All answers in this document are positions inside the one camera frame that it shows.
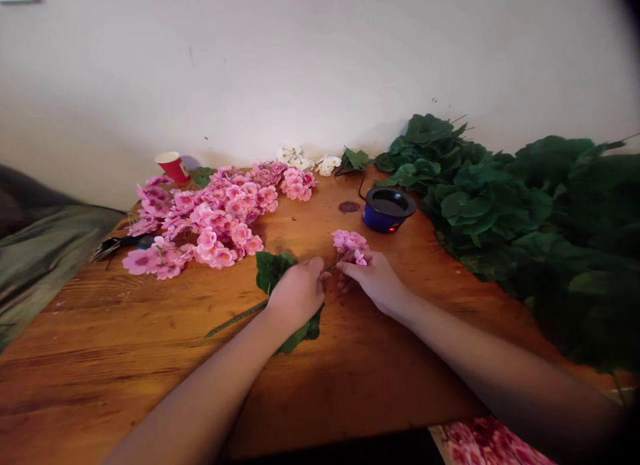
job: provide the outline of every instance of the blue pot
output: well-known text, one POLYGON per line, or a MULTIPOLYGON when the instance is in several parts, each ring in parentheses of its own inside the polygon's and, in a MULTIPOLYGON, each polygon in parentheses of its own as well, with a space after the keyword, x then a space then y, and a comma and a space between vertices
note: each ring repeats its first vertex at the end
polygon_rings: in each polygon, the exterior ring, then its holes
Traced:
POLYGON ((415 200, 406 192, 391 187, 372 188, 367 192, 362 220, 379 233, 393 233, 415 213, 415 200))

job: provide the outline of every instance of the green foliage pile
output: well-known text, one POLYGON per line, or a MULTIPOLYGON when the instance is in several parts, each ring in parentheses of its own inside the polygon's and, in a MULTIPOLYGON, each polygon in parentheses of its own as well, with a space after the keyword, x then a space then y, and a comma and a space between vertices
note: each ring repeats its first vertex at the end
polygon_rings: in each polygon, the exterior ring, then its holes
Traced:
POLYGON ((442 246, 533 309, 571 361, 640 372, 640 155, 548 136, 515 156, 414 115, 375 159, 418 193, 442 246))
POLYGON ((213 175, 213 168, 210 167, 198 167, 189 172, 189 176, 199 188, 205 188, 209 185, 211 175, 213 175))
MULTIPOLYGON (((271 295, 271 290, 280 281, 282 275, 297 263, 297 260, 287 253, 272 255, 269 252, 257 252, 255 257, 258 268, 255 283, 267 295, 271 295)), ((291 335, 274 355, 279 353, 290 354, 303 340, 315 340, 318 338, 320 336, 320 314, 324 306, 325 304, 322 304, 316 314, 291 335)))

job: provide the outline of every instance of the red cup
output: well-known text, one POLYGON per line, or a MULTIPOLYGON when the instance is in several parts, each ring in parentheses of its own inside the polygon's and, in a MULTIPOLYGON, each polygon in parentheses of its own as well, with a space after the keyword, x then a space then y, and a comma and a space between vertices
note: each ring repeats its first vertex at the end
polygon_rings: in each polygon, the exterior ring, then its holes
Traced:
POLYGON ((171 178, 177 185, 184 185, 191 179, 187 167, 180 158, 180 153, 177 151, 167 151, 161 153, 155 158, 155 162, 162 167, 169 178, 171 178))

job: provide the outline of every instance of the table surface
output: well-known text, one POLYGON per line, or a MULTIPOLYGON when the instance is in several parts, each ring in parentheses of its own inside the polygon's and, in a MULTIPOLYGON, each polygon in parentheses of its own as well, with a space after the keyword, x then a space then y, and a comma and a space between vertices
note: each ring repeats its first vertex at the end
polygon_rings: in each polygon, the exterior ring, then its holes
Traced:
MULTIPOLYGON (((364 188, 378 175, 370 169, 364 188)), ((599 390, 615 388, 610 376, 570 364, 542 337, 526 306, 496 284, 479 282, 445 252, 420 211, 390 235, 366 228, 361 210, 340 212, 343 201, 362 203, 360 179, 320 177, 307 202, 281 196, 279 209, 254 224, 265 250, 299 260, 320 255, 329 265, 336 260, 330 233, 357 231, 387 254, 417 295, 599 390)), ((162 282, 129 275, 121 265, 125 254, 108 269, 84 265, 0 357, 1 463, 100 463, 248 320, 209 339, 205 334, 265 298, 255 285, 255 257, 224 270, 191 262, 162 282)), ((329 280, 325 302, 320 337, 271 358, 256 380, 229 438, 231 457, 486 413, 447 365, 362 291, 340 296, 329 280)))

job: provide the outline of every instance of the hand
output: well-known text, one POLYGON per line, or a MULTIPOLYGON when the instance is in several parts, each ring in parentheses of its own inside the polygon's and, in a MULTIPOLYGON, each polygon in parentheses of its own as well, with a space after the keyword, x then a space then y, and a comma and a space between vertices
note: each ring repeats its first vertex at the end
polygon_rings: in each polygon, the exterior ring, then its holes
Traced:
POLYGON ((348 254, 337 264, 338 288, 346 293, 355 280, 385 315, 399 320, 406 312, 411 293, 402 284, 391 265, 380 252, 365 252, 367 266, 354 264, 355 257, 348 254))
POLYGON ((322 281, 331 276, 323 272, 324 268, 325 262, 320 257, 300 262, 285 272, 271 292, 265 312, 289 335, 307 323, 322 305, 325 299, 322 281))

